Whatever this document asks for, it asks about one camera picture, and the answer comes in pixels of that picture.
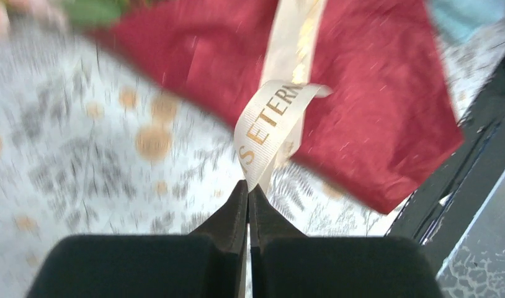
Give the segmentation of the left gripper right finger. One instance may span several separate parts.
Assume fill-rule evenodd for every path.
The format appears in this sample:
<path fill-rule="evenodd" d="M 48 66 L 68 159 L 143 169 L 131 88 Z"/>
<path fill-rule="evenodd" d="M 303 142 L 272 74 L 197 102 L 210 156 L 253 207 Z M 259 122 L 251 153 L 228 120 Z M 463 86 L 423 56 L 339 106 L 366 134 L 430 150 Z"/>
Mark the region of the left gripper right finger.
<path fill-rule="evenodd" d="M 254 297 L 442 297 L 418 244 L 401 237 L 308 237 L 260 187 L 249 193 Z"/>

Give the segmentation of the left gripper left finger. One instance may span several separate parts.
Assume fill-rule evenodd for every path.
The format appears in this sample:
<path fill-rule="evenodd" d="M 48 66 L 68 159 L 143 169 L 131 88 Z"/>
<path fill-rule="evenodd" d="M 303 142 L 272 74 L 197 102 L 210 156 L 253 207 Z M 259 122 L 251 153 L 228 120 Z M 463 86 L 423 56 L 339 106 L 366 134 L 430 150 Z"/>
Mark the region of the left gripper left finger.
<path fill-rule="evenodd" d="M 73 235 L 59 241 L 28 297 L 242 297 L 245 181 L 186 235 Z"/>

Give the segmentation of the cream ribbon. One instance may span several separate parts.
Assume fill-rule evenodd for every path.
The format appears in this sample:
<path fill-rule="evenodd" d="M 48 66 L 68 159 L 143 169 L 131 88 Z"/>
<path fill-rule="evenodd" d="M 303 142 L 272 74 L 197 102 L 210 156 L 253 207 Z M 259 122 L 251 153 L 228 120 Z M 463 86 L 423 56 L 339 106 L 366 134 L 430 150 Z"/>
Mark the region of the cream ribbon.
<path fill-rule="evenodd" d="M 234 146 L 248 185 L 267 192 L 277 164 L 300 147 L 306 108 L 332 90 L 311 84 L 326 1 L 279 1 L 257 92 L 242 111 Z"/>

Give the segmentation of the dark red wrapping paper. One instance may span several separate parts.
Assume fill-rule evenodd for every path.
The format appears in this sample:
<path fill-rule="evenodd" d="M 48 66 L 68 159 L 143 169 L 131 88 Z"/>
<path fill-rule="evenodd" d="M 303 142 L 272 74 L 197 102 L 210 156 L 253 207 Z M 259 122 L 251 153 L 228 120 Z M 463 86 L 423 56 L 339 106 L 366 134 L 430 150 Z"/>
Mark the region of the dark red wrapping paper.
<path fill-rule="evenodd" d="M 260 86 L 279 1 L 159 1 L 95 29 L 162 88 L 234 129 Z M 292 155 L 368 207 L 390 213 L 461 144 L 423 1 L 326 1 L 314 98 Z"/>

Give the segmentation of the pink fake flower bunch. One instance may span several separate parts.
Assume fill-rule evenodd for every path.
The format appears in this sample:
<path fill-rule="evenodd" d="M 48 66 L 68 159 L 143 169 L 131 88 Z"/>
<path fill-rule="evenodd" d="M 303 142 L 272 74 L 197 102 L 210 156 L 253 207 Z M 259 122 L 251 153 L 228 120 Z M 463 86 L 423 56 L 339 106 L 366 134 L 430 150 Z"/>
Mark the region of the pink fake flower bunch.
<path fill-rule="evenodd" d="M 94 29 L 107 27 L 135 9 L 150 7 L 155 1 L 0 1 L 0 36 L 10 29 L 10 12 L 29 16 L 55 25 Z"/>

